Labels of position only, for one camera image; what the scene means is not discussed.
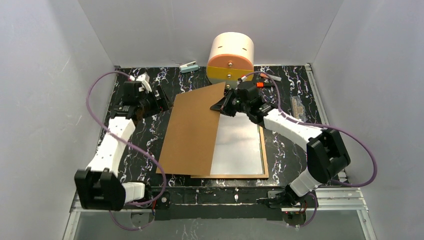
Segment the landscape photo print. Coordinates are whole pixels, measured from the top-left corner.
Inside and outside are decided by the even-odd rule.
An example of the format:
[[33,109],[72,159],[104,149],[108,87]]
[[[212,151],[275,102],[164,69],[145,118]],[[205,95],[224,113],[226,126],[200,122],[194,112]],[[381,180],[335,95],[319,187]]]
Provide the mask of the landscape photo print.
[[262,175],[260,132],[246,114],[220,115],[211,175]]

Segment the brown cardboard backing board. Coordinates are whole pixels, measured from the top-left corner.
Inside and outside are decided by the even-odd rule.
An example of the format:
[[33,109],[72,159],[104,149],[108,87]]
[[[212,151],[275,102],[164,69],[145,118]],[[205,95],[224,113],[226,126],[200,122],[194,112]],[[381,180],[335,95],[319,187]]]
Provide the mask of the brown cardboard backing board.
[[224,82],[176,95],[159,164],[166,174],[209,175],[220,113],[211,110],[224,96]]

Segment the wooden picture frame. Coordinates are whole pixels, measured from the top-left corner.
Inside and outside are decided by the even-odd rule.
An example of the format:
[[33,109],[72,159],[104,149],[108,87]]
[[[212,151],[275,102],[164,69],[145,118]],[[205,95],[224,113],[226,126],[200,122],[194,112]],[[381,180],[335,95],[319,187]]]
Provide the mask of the wooden picture frame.
[[192,179],[266,179],[269,177],[269,171],[267,170],[268,167],[268,161],[266,157],[266,150],[265,150],[265,140],[263,136],[263,130],[261,127],[258,127],[259,129],[259,135],[260,135],[260,148],[261,148],[261,156],[262,156],[262,167],[263,167],[263,174],[255,175],[255,174],[248,174],[248,175],[212,175],[211,172],[207,175],[192,175]]

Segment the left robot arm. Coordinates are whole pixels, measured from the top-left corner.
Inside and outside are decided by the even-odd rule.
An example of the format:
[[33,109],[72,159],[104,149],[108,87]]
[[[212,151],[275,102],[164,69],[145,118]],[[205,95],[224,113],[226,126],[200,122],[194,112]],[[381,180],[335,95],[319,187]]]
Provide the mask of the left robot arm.
[[121,99],[110,112],[109,132],[105,134],[93,159],[74,175],[76,191],[83,209],[120,211],[127,203],[145,205],[152,195],[142,181],[122,183],[118,179],[119,164],[127,142],[143,119],[171,108],[164,89],[150,87],[144,81],[123,84]]

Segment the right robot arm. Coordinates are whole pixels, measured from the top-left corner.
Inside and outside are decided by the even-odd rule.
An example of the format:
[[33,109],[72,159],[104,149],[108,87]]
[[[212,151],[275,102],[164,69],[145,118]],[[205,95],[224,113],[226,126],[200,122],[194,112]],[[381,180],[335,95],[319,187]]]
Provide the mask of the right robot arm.
[[283,135],[306,153],[306,169],[284,189],[258,202],[269,208],[301,203],[305,196],[328,183],[351,163],[338,130],[306,125],[290,115],[282,114],[275,104],[267,102],[256,84],[244,81],[224,91],[223,97],[210,109],[234,117],[244,113],[264,129]]

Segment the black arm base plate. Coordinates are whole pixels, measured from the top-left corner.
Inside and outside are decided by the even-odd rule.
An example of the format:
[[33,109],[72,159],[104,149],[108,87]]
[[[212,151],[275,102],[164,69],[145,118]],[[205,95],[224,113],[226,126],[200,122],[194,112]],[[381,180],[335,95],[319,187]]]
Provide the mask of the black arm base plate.
[[292,204],[282,187],[168,187],[147,207],[128,205],[126,210],[152,211],[155,220],[265,219],[303,225],[318,208],[316,194]]

